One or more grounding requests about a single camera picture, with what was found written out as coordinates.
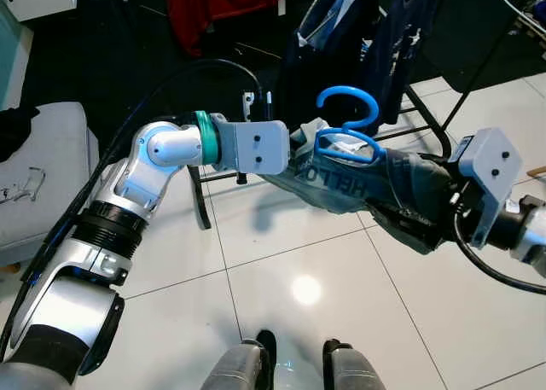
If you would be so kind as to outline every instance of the blue hanger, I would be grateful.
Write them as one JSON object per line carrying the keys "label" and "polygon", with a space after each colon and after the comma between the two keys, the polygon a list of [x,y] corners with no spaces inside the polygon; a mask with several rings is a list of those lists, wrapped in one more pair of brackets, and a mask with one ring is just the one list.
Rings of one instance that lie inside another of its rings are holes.
{"label": "blue hanger", "polygon": [[[347,96],[353,96],[361,99],[369,107],[369,115],[365,119],[359,121],[347,121],[341,128],[325,128],[317,132],[315,137],[315,152],[317,154],[327,155],[329,157],[341,158],[343,160],[350,160],[355,162],[362,162],[364,164],[370,164],[379,158],[383,158],[386,155],[386,151],[371,137],[366,136],[362,132],[354,131],[353,129],[364,128],[372,124],[379,116],[379,106],[375,99],[364,90],[351,87],[349,85],[335,85],[323,90],[317,97],[317,107],[322,108],[324,100],[330,96],[344,94]],[[345,154],[339,151],[333,151],[332,149],[322,148],[319,144],[320,138],[328,134],[346,134],[359,140],[366,142],[373,150],[374,153],[371,158],[362,157],[360,155]]]}

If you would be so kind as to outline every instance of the black wire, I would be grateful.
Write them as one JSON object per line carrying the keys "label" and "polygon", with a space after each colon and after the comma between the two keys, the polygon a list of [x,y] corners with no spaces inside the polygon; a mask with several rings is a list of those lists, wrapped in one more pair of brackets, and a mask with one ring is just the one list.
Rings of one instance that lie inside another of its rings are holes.
{"label": "black wire", "polygon": [[509,285],[512,288],[525,290],[527,292],[533,292],[534,294],[546,294],[546,286],[537,285],[535,283],[528,283],[519,279],[514,279],[510,276],[491,268],[486,262],[481,260],[471,247],[464,241],[464,237],[461,232],[461,208],[458,207],[453,214],[453,233],[457,246],[462,250],[462,253],[478,267],[486,275],[498,280],[500,283]]}
{"label": "black wire", "polygon": [[51,228],[48,235],[44,238],[44,241],[39,248],[36,256],[30,263],[29,267],[26,269],[25,273],[21,277],[23,282],[17,297],[15,299],[14,305],[9,312],[8,319],[3,326],[2,334],[0,335],[0,363],[3,361],[6,349],[8,348],[9,336],[11,335],[11,330],[13,328],[13,323],[15,319],[15,314],[20,308],[21,303],[26,297],[30,287],[37,281],[40,274],[44,271],[45,267],[53,257],[56,248],[67,236],[70,229],[74,226],[78,213],[81,210],[84,203],[89,198],[91,191],[93,190],[97,180],[101,176],[102,171],[106,168],[108,164],[112,162],[112,159],[116,157],[119,152],[119,149],[124,145],[125,141],[129,137],[132,137],[135,127],[133,125],[140,126],[143,124],[142,121],[136,118],[137,113],[149,103],[149,101],[155,97],[157,94],[163,90],[163,88],[170,84],[174,79],[177,79],[183,76],[186,73],[192,73],[198,69],[202,68],[211,68],[211,67],[221,67],[227,68],[230,70],[235,70],[238,73],[241,73],[250,78],[253,82],[254,90],[256,92],[257,102],[262,105],[263,118],[267,119],[268,108],[266,107],[264,100],[264,89],[259,83],[258,78],[254,73],[252,73],[246,67],[235,63],[233,61],[225,59],[202,59],[190,62],[188,65],[184,66],[182,69],[177,70],[170,76],[167,76],[165,79],[161,80],[151,91],[149,91],[141,101],[133,108],[131,113],[124,120],[119,129],[115,132],[112,141],[108,144],[103,156],[99,160],[95,170],[91,173],[89,180],[84,185],[84,187],[78,192],[76,197],[72,200],[67,210],[61,215],[59,220]]}

